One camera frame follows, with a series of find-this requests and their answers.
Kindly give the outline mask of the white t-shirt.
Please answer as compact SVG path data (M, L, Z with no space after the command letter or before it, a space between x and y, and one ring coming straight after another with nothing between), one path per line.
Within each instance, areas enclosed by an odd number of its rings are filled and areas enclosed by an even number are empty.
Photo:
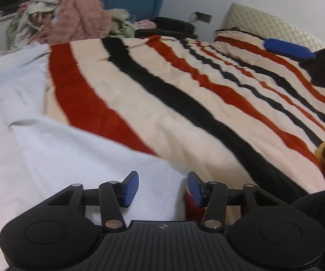
M44 115L49 53L38 45L0 57L0 231L70 184L96 188L131 171L140 186L127 222L183 220L186 179L167 161Z

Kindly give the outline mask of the pile of clothes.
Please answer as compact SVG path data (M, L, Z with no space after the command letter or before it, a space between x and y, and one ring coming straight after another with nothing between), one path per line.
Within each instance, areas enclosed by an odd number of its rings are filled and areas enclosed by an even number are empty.
M29 0L19 6L7 37L10 49L103 37L135 36L138 21L125 9L100 0Z

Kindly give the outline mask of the cream quilted headboard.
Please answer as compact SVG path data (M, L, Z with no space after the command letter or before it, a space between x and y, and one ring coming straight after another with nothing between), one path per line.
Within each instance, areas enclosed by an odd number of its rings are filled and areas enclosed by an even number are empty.
M279 39L307 47L316 52L325 48L325 43L278 16L261 10L232 3L223 23L224 29L239 29L265 39Z

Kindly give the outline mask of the striped fleece blanket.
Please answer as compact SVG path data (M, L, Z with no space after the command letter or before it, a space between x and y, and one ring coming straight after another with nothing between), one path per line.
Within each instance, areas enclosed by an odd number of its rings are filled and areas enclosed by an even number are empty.
M286 203L325 190L325 88L256 35L60 43L48 75L56 121Z

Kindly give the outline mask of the wall power socket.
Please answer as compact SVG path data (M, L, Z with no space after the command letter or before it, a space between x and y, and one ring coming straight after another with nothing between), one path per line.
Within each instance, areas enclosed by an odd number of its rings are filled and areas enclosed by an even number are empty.
M210 23L212 16L203 12L194 12L195 20L204 23Z

